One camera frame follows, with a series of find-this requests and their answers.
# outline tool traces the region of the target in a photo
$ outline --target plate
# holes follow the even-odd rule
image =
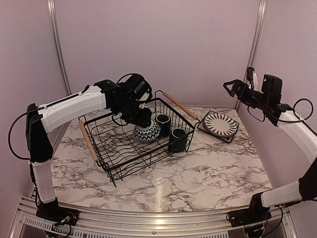
[[[231,137],[238,130],[235,120],[221,113],[208,114],[204,119],[204,126],[212,134],[220,137]]]

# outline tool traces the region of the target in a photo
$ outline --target metal frame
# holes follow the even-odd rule
[[[58,59],[59,69],[61,72],[64,88],[66,91],[67,96],[72,94],[70,84],[68,81],[68,76],[66,72],[66,67],[63,59],[63,54],[61,50],[60,40],[59,40],[59,33],[58,33],[58,27],[57,27],[57,18],[56,18],[56,11],[55,11],[55,1],[54,0],[48,0],[48,10],[50,15],[50,21],[52,26],[52,33],[53,33],[53,39],[54,39],[54,45],[56,50],[56,55]],[[56,151],[58,148],[59,143],[61,142],[63,136],[65,135],[68,127],[70,125],[70,122],[64,124],[61,127],[61,130],[59,131],[57,138],[55,139],[53,143],[53,150]]]
[[[80,212],[77,225],[72,227],[73,235],[71,237],[75,238],[89,237],[88,235],[84,236],[84,233],[113,238],[203,238],[212,237],[213,235],[221,237],[222,234],[225,238],[225,234],[230,230],[242,229],[242,227],[232,228],[226,220],[226,214],[231,210],[246,208],[244,206],[200,212],[154,213],[114,211],[64,203],[60,203],[60,205],[75,208]],[[36,210],[34,198],[23,197],[21,199],[10,232],[10,238],[20,236],[23,224],[38,228],[39,223],[42,223],[50,227],[53,222],[36,217]],[[283,225],[287,238],[297,238],[288,208],[283,208],[283,211]],[[270,220],[280,219],[281,212],[278,208],[274,208],[271,213],[272,219]],[[68,232],[68,227],[65,227],[65,229],[63,227],[59,228],[63,234]]]
[[[54,0],[48,0],[48,8],[49,8],[49,14],[50,14],[50,18],[51,18],[55,49],[56,49],[56,53],[57,53],[59,68],[60,68],[62,78],[63,78],[64,87],[65,87],[65,90],[67,92],[67,95],[71,95],[72,92],[71,92],[70,84],[68,81],[68,76],[67,76],[64,58],[63,58],[63,54],[62,54],[62,50],[61,50],[61,45],[60,45],[59,32],[58,32],[58,27],[57,27],[56,11],[55,11],[55,1]]]
[[[252,42],[252,47],[251,47],[247,67],[253,66],[255,57],[257,55],[257,52],[258,52],[258,49],[260,46],[260,40],[261,40],[263,25],[264,25],[266,2],[267,2],[266,0],[260,0],[260,2],[259,2],[259,10],[258,10],[258,15],[257,15],[256,27],[255,27],[255,31],[254,31],[254,37],[253,37],[253,42]],[[246,80],[247,80],[247,71],[244,74],[243,82],[246,82]],[[241,106],[241,102],[239,100],[237,100],[236,105],[234,107],[235,110],[239,111],[240,106]]]

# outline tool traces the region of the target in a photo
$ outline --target wooden handle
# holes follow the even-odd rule
[[[99,159],[98,159],[98,156],[94,150],[93,145],[91,144],[91,141],[89,139],[89,136],[87,134],[85,126],[81,120],[78,121],[78,124],[80,126],[81,133],[83,133],[84,139],[85,139],[86,144],[87,144],[88,149],[89,149],[89,152],[90,152],[91,156],[93,157],[94,162],[96,163]]]
[[[163,95],[167,97],[170,101],[172,101],[176,106],[178,106],[181,110],[186,112],[188,115],[190,115],[193,119],[197,119],[197,116],[193,114],[190,110],[188,110],[184,105],[180,104],[176,99],[168,95],[167,93],[163,92]]]

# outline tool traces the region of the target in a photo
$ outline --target white arm segment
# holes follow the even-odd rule
[[[298,120],[292,111],[282,113],[281,120],[294,121]],[[295,143],[301,148],[307,157],[310,164],[314,162],[317,157],[317,137],[301,122],[286,123],[278,122],[277,126],[286,132]],[[299,192],[299,182],[293,182],[282,187],[264,192],[261,195],[263,207],[271,207],[289,202],[296,202],[302,200]]]
[[[98,86],[91,86],[86,92],[78,93],[78,96],[39,110],[39,114],[43,115],[41,121],[46,133],[50,133],[60,125],[82,115],[106,108],[106,97],[100,91],[101,89]],[[43,104],[40,107],[45,107],[49,104]],[[51,160],[42,163],[34,162],[32,167],[41,201],[43,203],[54,201],[55,193],[51,174]]]
[[[40,200],[43,203],[54,201],[55,192],[51,174],[51,160],[42,163],[34,162],[32,167]]]
[[[78,96],[39,110],[39,114],[43,115],[41,121],[46,133],[50,133],[64,123],[104,108],[106,108],[106,97],[100,87],[90,86],[83,94],[80,92]]]
[[[282,113],[279,119],[287,121],[298,120],[292,111],[286,111],[285,113]],[[317,136],[315,136],[307,128],[307,126],[301,122],[278,122],[277,126],[295,141],[295,143],[304,152],[306,158],[309,160],[309,163],[312,164],[317,157]]]

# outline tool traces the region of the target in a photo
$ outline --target black mug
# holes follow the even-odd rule
[[[168,151],[170,153],[180,153],[185,151],[187,138],[188,138],[187,131],[185,131],[184,129],[182,128],[173,129],[169,136],[169,142],[172,142],[172,143],[168,146]]]
[[[160,114],[155,117],[155,120],[160,125],[160,137],[167,137],[170,133],[171,120],[169,115]]]

